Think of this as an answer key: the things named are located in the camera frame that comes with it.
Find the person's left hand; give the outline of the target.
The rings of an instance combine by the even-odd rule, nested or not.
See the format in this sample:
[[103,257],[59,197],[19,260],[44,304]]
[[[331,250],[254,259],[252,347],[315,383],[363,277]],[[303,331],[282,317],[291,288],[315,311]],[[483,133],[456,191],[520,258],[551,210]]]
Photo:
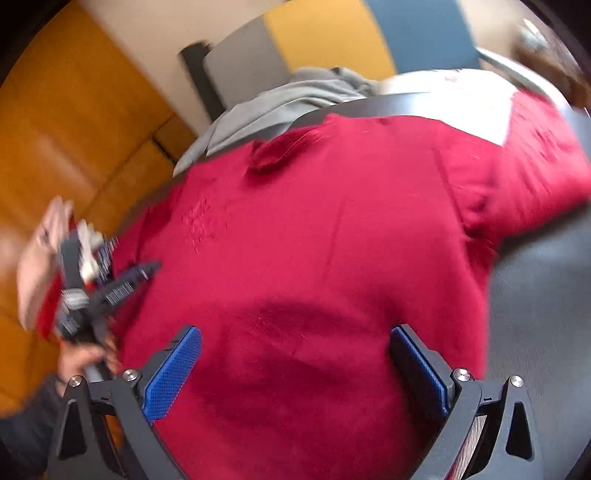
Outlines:
[[117,343],[114,336],[108,333],[105,345],[91,343],[72,344],[63,341],[57,364],[56,391],[62,396],[69,379],[75,375],[84,375],[84,369],[92,364],[105,361],[111,373],[117,374],[121,368],[118,359]]

